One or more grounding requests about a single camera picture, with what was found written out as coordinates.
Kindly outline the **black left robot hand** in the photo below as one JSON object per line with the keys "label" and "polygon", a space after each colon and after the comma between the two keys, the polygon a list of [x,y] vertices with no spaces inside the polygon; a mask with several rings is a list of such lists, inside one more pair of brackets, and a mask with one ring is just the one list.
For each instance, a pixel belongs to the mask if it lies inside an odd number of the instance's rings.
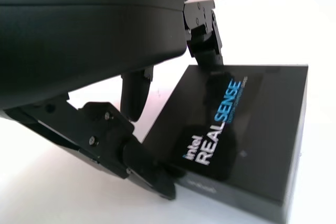
{"label": "black left robot hand", "polygon": [[153,68],[223,64],[213,0],[1,0],[1,117],[162,198],[173,178],[134,136]]}

